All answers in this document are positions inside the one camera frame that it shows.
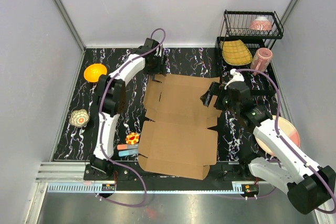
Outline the black marble table mat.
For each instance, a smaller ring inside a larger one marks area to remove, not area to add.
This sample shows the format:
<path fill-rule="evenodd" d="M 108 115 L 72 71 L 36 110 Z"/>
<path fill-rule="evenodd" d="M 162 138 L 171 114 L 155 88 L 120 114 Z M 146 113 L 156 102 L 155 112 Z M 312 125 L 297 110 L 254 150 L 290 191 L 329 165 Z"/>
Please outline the black marble table mat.
<path fill-rule="evenodd" d="M 109 127 L 100 124 L 97 86 L 84 79 L 84 70 L 100 63 L 112 72 L 118 69 L 130 55 L 128 48 L 89 48 L 86 50 L 70 98 L 70 105 L 53 161 L 86 161 L 100 149 L 100 135 Z M 209 47 L 165 48 L 167 72 L 184 76 L 229 78 L 229 68 L 220 68 L 216 50 Z M 125 109 L 119 116 L 113 134 L 115 144 L 123 144 L 129 133 L 140 133 L 145 121 L 143 98 L 148 82 L 147 75 L 138 73 L 126 87 Z M 240 158 L 257 153 L 271 159 L 256 142 L 255 137 L 239 125 L 229 111 L 223 112 L 215 127 L 218 133 L 217 159 L 220 162 L 236 162 Z"/>

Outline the pink round plate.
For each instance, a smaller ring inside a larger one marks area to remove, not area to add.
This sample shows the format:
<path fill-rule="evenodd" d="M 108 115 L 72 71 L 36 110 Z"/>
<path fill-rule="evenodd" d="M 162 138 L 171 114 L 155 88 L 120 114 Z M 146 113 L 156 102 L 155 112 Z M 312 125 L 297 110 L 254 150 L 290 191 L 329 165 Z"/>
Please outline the pink round plate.
<path fill-rule="evenodd" d="M 297 147 L 300 147 L 300 136 L 297 129 L 294 125 L 282 118 L 281 116 L 278 119 L 279 128 L 296 144 Z M 255 137 L 257 144 L 269 155 L 276 157 L 276 155 L 271 151 L 271 149 L 259 138 Z"/>

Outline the yellow woven plate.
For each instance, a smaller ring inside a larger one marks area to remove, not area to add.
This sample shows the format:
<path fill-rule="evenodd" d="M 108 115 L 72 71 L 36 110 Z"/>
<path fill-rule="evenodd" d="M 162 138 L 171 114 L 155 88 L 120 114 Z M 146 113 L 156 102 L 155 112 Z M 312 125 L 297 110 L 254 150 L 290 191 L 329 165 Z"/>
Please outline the yellow woven plate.
<path fill-rule="evenodd" d="M 231 66 L 243 66 L 252 62 L 252 54 L 242 40 L 221 41 L 224 61 Z"/>

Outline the orange flower toy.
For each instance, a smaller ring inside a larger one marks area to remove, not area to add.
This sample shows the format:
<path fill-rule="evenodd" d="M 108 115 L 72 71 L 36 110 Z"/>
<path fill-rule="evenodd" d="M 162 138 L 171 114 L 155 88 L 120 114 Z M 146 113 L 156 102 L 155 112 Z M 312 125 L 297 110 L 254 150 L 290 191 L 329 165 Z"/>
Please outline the orange flower toy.
<path fill-rule="evenodd" d="M 125 142 L 126 144 L 134 145 L 139 142 L 139 139 L 140 139 L 140 135 L 138 133 L 132 132 L 126 136 Z"/>

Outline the small floral patterned bowl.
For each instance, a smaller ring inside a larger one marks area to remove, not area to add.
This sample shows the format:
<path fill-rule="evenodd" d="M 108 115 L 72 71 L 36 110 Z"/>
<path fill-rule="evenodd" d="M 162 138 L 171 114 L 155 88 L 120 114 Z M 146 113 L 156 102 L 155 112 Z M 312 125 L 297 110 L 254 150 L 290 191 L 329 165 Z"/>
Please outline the small floral patterned bowl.
<path fill-rule="evenodd" d="M 90 115 L 85 109 L 75 110 L 70 115 L 69 124 L 74 127 L 83 127 L 89 119 Z"/>

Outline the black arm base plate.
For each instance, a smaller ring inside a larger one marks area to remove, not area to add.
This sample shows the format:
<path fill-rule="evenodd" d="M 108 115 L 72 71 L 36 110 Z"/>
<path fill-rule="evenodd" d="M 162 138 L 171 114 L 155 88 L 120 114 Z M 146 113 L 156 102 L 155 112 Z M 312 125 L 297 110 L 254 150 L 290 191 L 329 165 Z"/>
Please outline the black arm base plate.
<path fill-rule="evenodd" d="M 125 162 L 127 167 L 133 168 L 145 182 L 148 192 L 187 192 L 202 191 L 215 193 L 217 191 L 235 190 L 237 184 L 254 184 L 256 178 L 239 163 L 218 162 L 210 167 L 209 173 L 203 180 L 178 177 L 175 175 L 162 175 L 145 172 L 137 162 Z M 113 171 L 104 173 L 90 164 L 86 164 L 83 179 L 85 181 L 103 181 L 105 184 L 116 181 L 118 191 L 142 191 L 143 186 L 138 176 L 129 168 L 112 165 Z"/>

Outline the pink mug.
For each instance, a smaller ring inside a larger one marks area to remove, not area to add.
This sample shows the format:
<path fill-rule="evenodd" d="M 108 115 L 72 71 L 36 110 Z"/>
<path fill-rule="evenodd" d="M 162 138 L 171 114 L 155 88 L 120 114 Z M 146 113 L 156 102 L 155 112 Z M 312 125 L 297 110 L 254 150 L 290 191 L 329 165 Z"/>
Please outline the pink mug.
<path fill-rule="evenodd" d="M 270 49 L 259 48 L 257 49 L 253 57 L 253 60 L 250 64 L 250 69 L 265 72 L 272 58 L 273 58 L 273 53 Z"/>

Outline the orange marker pen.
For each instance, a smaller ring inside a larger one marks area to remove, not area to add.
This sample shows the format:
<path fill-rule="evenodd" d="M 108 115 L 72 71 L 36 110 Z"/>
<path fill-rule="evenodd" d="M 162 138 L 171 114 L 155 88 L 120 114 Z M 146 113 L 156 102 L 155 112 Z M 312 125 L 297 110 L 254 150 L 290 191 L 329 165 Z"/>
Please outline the orange marker pen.
<path fill-rule="evenodd" d="M 138 144 L 119 144 L 117 145 L 117 150 L 119 151 L 133 150 L 133 149 L 138 149 L 138 148 L 139 148 Z"/>

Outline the blue marker pen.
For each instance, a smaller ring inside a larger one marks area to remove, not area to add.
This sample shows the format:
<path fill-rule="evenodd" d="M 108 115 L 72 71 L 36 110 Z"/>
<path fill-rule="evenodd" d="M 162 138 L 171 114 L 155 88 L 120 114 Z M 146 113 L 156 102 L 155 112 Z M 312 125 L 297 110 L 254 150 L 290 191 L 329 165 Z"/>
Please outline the blue marker pen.
<path fill-rule="evenodd" d="M 119 157 L 126 157 L 138 154 L 138 149 L 123 150 L 118 152 Z"/>

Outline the orange bowl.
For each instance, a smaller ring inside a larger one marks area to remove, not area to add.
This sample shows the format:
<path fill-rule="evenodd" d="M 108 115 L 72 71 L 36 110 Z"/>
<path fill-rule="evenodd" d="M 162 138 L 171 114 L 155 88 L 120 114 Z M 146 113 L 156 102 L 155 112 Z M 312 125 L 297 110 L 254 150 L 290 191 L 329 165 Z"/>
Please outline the orange bowl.
<path fill-rule="evenodd" d="M 86 81 L 91 83 L 98 82 L 101 75 L 107 74 L 107 68 L 101 63 L 94 63 L 89 65 L 83 73 L 83 77 Z"/>

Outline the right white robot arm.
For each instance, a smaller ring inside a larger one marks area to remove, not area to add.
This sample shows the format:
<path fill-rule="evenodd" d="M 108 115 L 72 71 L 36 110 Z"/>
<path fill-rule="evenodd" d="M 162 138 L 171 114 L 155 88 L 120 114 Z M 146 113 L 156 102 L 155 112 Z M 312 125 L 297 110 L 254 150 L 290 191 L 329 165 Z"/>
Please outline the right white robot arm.
<path fill-rule="evenodd" d="M 239 123 L 261 140 L 284 165 L 280 168 L 262 157 L 251 154 L 238 167 L 244 180 L 261 178 L 285 193 L 291 204 L 302 214 L 308 214 L 328 200 L 335 200 L 335 171 L 321 167 L 287 137 L 263 106 L 252 99 L 250 88 L 243 81 L 226 86 L 212 82 L 200 97 L 209 106 L 216 96 L 214 108 L 231 111 Z"/>

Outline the brown cardboard box sheet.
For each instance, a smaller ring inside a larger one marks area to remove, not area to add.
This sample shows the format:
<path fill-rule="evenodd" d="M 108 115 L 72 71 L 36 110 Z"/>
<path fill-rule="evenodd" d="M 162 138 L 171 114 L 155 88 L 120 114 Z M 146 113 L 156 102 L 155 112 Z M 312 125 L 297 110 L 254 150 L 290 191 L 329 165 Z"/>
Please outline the brown cardboard box sheet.
<path fill-rule="evenodd" d="M 217 162 L 217 125 L 221 112 L 200 100 L 212 82 L 177 74 L 148 81 L 138 162 L 146 172 L 203 180 Z"/>

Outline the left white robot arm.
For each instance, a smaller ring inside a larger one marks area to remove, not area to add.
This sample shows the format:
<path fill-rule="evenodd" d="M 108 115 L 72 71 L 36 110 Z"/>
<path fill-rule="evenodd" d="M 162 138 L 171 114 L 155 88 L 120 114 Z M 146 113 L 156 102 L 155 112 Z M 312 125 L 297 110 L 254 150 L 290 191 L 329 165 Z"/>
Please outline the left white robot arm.
<path fill-rule="evenodd" d="M 114 72 L 98 79 L 99 128 L 96 147 L 89 158 L 95 174 L 103 180 L 113 175 L 110 159 L 114 154 L 114 136 L 120 114 L 126 107 L 126 87 L 139 72 L 149 75 L 165 74 L 166 57 L 162 44 L 147 38 L 144 45 L 131 51 L 126 61 Z"/>

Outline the pink patterned bowl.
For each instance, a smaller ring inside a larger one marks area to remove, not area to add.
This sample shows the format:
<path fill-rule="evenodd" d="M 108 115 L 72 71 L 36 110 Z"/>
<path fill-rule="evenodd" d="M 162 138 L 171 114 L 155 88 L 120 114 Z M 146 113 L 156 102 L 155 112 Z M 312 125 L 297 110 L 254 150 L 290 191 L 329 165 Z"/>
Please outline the pink patterned bowl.
<path fill-rule="evenodd" d="M 271 31 L 272 30 L 272 23 L 265 16 L 257 16 L 250 23 L 249 28 L 251 30 L 258 30 L 258 31 Z"/>

